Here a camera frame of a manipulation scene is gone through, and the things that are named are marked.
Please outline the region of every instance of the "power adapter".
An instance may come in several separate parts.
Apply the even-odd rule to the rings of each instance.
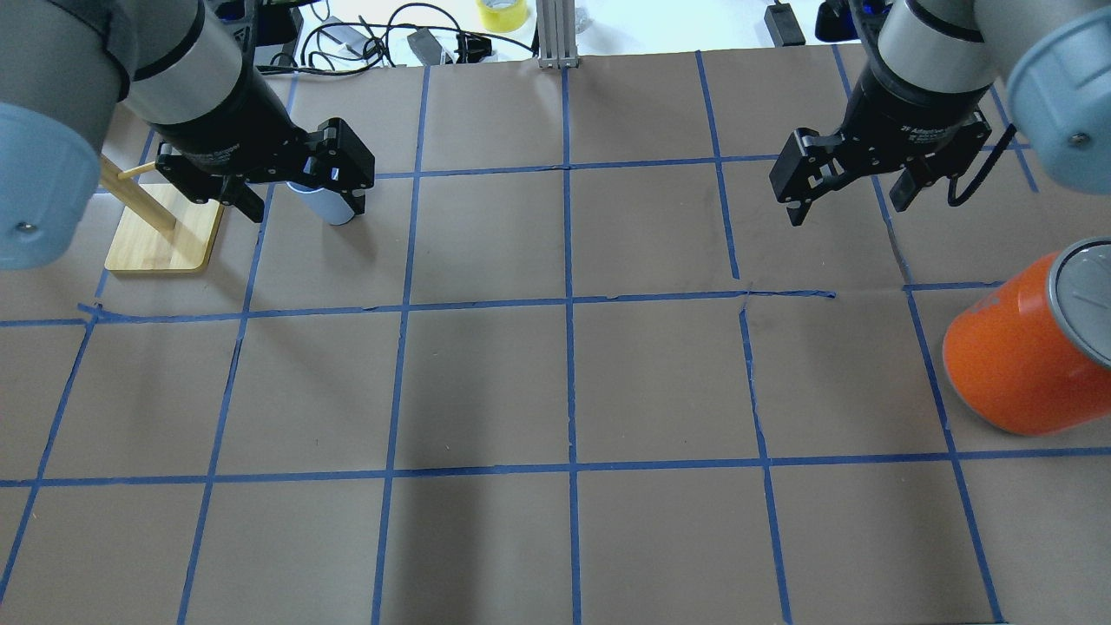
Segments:
[[[787,2],[768,7],[764,11],[764,23],[768,24],[768,33],[775,42],[777,48],[784,46],[805,46],[807,38],[802,34],[799,20],[794,18],[794,10]]]

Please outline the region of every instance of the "orange cylinder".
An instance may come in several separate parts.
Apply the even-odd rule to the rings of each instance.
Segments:
[[[1111,238],[1034,262],[962,312],[942,352],[961,400],[1007,432],[1111,415]]]

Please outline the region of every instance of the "blue tape grid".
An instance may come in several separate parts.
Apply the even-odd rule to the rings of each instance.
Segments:
[[[848,93],[850,90],[849,78],[845,73],[840,51],[837,46],[831,47],[831,49],[834,57],[834,61],[838,65],[842,84],[845,89],[845,92]],[[1005,460],[1005,458],[1109,456],[1111,455],[1111,447],[988,451],[988,452],[960,452],[957,450],[952,434],[949,432],[948,416],[944,412],[944,406],[941,402],[937,375],[934,374],[932,360],[928,346],[925,344],[924,333],[921,327],[921,321],[918,314],[917,303],[914,301],[914,293],[919,291],[932,291],[932,290],[993,288],[998,286],[999,282],[914,283],[913,278],[910,273],[909,263],[901,255],[901,253],[898,250],[898,246],[895,245],[894,248],[897,259],[904,269],[904,275],[907,275],[908,283],[903,286],[903,290],[905,291],[908,298],[908,304],[910,306],[911,317],[914,323],[920,349],[922,351],[923,361],[927,367],[927,373],[930,379],[931,389],[934,394],[934,401],[939,412],[939,419],[941,421],[941,425],[947,441],[947,446],[948,446],[947,453],[821,456],[821,457],[770,456],[768,452],[767,441],[764,440],[763,431],[760,424],[759,406],[755,396],[754,377],[753,377],[753,354],[752,354],[751,337],[749,336],[747,312],[742,310],[739,322],[740,322],[742,343],[744,346],[744,363],[745,363],[745,371],[748,374],[750,397],[752,401],[753,425],[757,430],[759,457],[717,458],[717,460],[711,458],[711,460],[668,461],[668,462],[625,462],[625,463],[578,462],[577,433],[575,433],[575,395],[574,395],[574,305],[575,304],[607,303],[617,301],[722,299],[722,298],[741,298],[741,296],[748,296],[750,294],[768,295],[768,296],[823,296],[823,298],[833,298],[837,294],[835,292],[832,291],[822,291],[822,290],[794,290],[794,291],[730,290],[730,291],[682,292],[682,293],[647,293],[647,294],[631,293],[631,294],[615,295],[615,296],[591,296],[591,295],[575,296],[573,294],[572,242],[571,242],[572,196],[571,196],[570,177],[571,172],[574,170],[634,168],[634,167],[665,167],[665,165],[711,164],[711,163],[714,164],[715,172],[718,174],[719,195],[721,198],[721,203],[722,203],[722,219],[727,233],[727,244],[729,250],[730,266],[733,271],[734,278],[739,276],[740,272],[737,265],[734,236],[732,232],[732,222],[729,215],[728,194],[725,192],[722,163],[767,161],[767,160],[773,160],[775,158],[775,154],[749,154],[749,155],[721,154],[720,143],[717,133],[717,121],[713,111],[713,102],[711,99],[709,80],[707,78],[704,61],[701,52],[695,53],[695,61],[698,65],[700,83],[702,87],[702,95],[707,107],[707,120],[710,125],[710,134],[711,134],[711,140],[713,142],[713,153],[714,153],[713,158],[661,159],[661,160],[585,162],[585,163],[572,162],[571,137],[570,137],[571,119],[570,119],[570,105],[569,105],[570,88],[569,88],[568,72],[564,69],[562,71],[562,92],[561,92],[562,109],[563,109],[563,159],[560,164],[540,165],[540,167],[516,167],[516,168],[510,167],[510,168],[489,168],[489,169],[460,169],[460,170],[444,170],[444,171],[422,171],[421,168],[421,160],[423,154],[424,121],[427,117],[428,87],[429,87],[429,71],[428,69],[426,69],[423,85],[422,85],[421,114],[420,114],[420,124],[418,131],[418,150],[417,150],[414,170],[408,173],[384,173],[379,175],[379,178],[381,179],[397,178],[397,179],[413,180],[413,195],[412,195],[410,230],[409,230],[409,253],[407,256],[407,268],[406,268],[406,286],[404,286],[403,302],[400,305],[380,305],[374,308],[250,310],[251,295],[253,293],[254,275],[258,270],[262,242],[266,233],[267,219],[264,219],[259,230],[259,238],[256,244],[254,255],[252,258],[251,272],[248,279],[247,293],[244,296],[242,310],[239,312],[239,314],[141,317],[141,316],[128,316],[128,315],[116,314],[116,312],[104,310],[100,305],[94,305],[94,306],[80,305],[79,306],[80,310],[88,315],[89,317],[88,320],[68,319],[68,320],[29,320],[29,321],[0,322],[0,329],[78,326],[78,325],[83,325],[86,327],[86,333],[82,339],[81,345],[78,350],[77,357],[74,359],[73,367],[70,372],[70,376],[63,390],[62,397],[59,402],[58,411],[54,415],[53,422],[51,423],[50,435],[48,437],[47,446],[40,458],[36,477],[33,480],[0,481],[0,488],[7,488],[7,487],[30,488],[28,502],[24,506],[23,515],[21,516],[16,538],[12,543],[12,547],[9,552],[9,556],[6,562],[6,566],[3,569],[3,577],[0,578],[0,602],[2,602],[4,593],[7,592],[8,583],[10,581],[11,573],[16,564],[19,547],[20,544],[22,543],[22,538],[27,528],[28,520],[30,518],[34,501],[41,488],[63,487],[63,486],[107,486],[107,485],[173,485],[173,484],[203,485],[204,495],[202,497],[202,505],[198,515],[198,524],[193,540],[193,547],[190,554],[190,562],[187,571],[187,581],[182,588],[182,597],[178,615],[178,622],[183,623],[186,619],[186,615],[188,613],[188,604],[189,604],[192,582],[196,575],[197,560],[199,557],[200,545],[203,538],[203,530],[207,521],[208,506],[211,498],[211,491],[214,484],[313,482],[313,481],[338,481],[338,480],[383,480],[384,490],[383,490],[383,501],[382,501],[380,533],[379,533],[379,550],[378,550],[378,561],[376,565],[376,578],[374,578],[373,603],[372,603],[373,605],[372,623],[378,624],[381,619],[382,582],[384,577],[384,562],[386,562],[384,558],[386,558],[386,548],[388,544],[389,512],[390,512],[390,502],[392,495],[392,483],[394,480],[421,480],[421,478],[446,477],[446,476],[565,473],[569,475],[569,491],[570,491],[570,532],[571,532],[570,538],[571,538],[571,575],[572,575],[572,602],[573,602],[572,607],[573,607],[574,623],[579,625],[581,624],[582,621],[581,582],[580,582],[580,571],[579,571],[580,568],[579,505],[578,505],[579,473],[759,467],[762,470],[764,475],[765,504],[768,508],[769,528],[771,533],[773,560],[775,565],[777,581],[779,584],[782,615],[785,623],[791,623],[792,616],[791,616],[791,607],[789,599],[790,595],[787,583],[787,572],[782,558],[782,545],[781,545],[782,541],[779,534],[778,517],[775,512],[774,490],[772,484],[772,471],[771,471],[772,467],[867,465],[867,464],[890,464],[890,463],[911,463],[911,462],[914,463],[948,462],[953,466],[954,476],[961,496],[961,502],[964,507],[967,521],[969,524],[969,531],[972,536],[973,547],[977,552],[977,560],[980,565],[981,575],[983,577],[985,592],[988,594],[993,616],[997,621],[1002,622],[1002,612],[999,606],[998,597],[995,596],[994,593],[994,587],[991,579],[990,569],[988,566],[987,556],[984,554],[983,545],[982,542],[980,541],[979,532],[975,525],[975,516],[972,511],[972,503],[968,493],[967,485],[964,484],[963,472],[961,470],[961,462]],[[297,80],[294,79],[292,81],[290,89],[288,108],[292,105],[296,90],[297,90]],[[999,107],[999,112],[1001,117],[1003,118],[1004,122],[1009,123],[1007,113],[1002,108],[1002,102],[994,88],[991,89],[991,93],[992,98],[995,101],[995,104]],[[152,144],[152,140],[153,140],[153,132],[151,131],[150,133],[148,133],[142,155],[139,159],[139,163],[142,163],[147,160],[150,147]],[[1038,191],[1037,183],[1033,179],[1032,173],[1030,172],[1029,164],[1027,163],[1025,158],[1022,153],[1024,149],[1029,149],[1029,145],[1019,143],[1018,141],[1013,141],[1008,149],[1017,152],[1017,155],[1020,160],[1023,171],[1025,172],[1028,181],[1030,182],[1031,189],[1037,192]],[[517,172],[534,172],[534,171],[563,171],[565,296],[551,298],[551,299],[531,299],[531,300],[498,300],[498,301],[411,304],[410,293],[412,285],[412,263],[414,254],[417,210],[418,210],[421,179],[429,177],[474,175],[474,174],[517,173]],[[893,225],[891,222],[890,212],[887,206],[885,198],[883,196],[879,183],[874,178],[873,178],[873,187],[877,192],[877,199],[880,204],[884,222],[887,223],[889,232],[892,234],[892,240],[894,241]],[[267,203],[266,203],[268,215],[269,215],[270,201],[272,199],[272,192],[273,192],[273,187],[271,185],[267,195]],[[96,295],[98,298],[103,292],[103,289],[107,283],[107,276],[108,276],[107,271],[102,271],[96,290]],[[402,374],[404,367],[404,345],[406,345],[406,336],[408,330],[409,312],[414,310],[452,310],[452,309],[467,309],[467,308],[501,308],[501,306],[528,306],[528,305],[567,306],[568,436],[569,436],[568,463],[547,464],[547,465],[447,467],[447,468],[436,468],[436,470],[396,470],[393,466],[393,461],[396,456],[398,417],[400,409],[401,382],[403,377]],[[223,427],[227,420],[228,407],[230,406],[236,373],[238,371],[239,355],[242,347],[242,341],[246,336],[248,322],[251,319],[289,317],[289,316],[304,316],[304,315],[373,314],[373,312],[401,312],[401,329],[399,334],[398,357],[394,372],[394,390],[393,390],[394,395],[393,395],[393,405],[391,410],[390,441],[389,441],[387,468],[384,471],[219,475],[217,473],[217,466],[219,461]],[[233,352],[232,361],[229,366],[228,382],[224,389],[223,401],[221,403],[220,420],[218,423],[217,434],[213,441],[209,470],[206,475],[94,477],[94,478],[46,478],[44,477],[47,463],[49,462],[50,452],[53,447],[54,438],[61,425],[61,420],[64,414],[70,391],[72,390],[73,381],[76,380],[76,376],[80,369],[81,361],[88,349],[89,341],[92,336],[93,330],[97,325],[151,324],[151,323],[203,323],[203,322],[229,321],[229,320],[239,320],[240,329],[239,329],[239,334],[237,336],[236,350]]]

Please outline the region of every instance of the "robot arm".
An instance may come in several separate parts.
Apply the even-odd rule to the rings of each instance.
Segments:
[[[118,100],[166,140],[158,170],[193,201],[258,222],[247,184],[289,180],[363,212],[373,154],[342,119],[294,124],[203,0],[4,0],[0,24],[0,269],[64,252]]]
[[[962,175],[991,132],[977,104],[1000,74],[1047,172],[1111,192],[1111,0],[827,0],[819,34],[838,30],[869,61],[840,128],[797,129],[772,168],[794,225],[864,175],[902,171],[897,211]]]

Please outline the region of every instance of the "silver lid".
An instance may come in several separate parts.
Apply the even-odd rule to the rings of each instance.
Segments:
[[[1073,243],[1049,274],[1050,308],[1065,336],[1111,370],[1111,236]]]

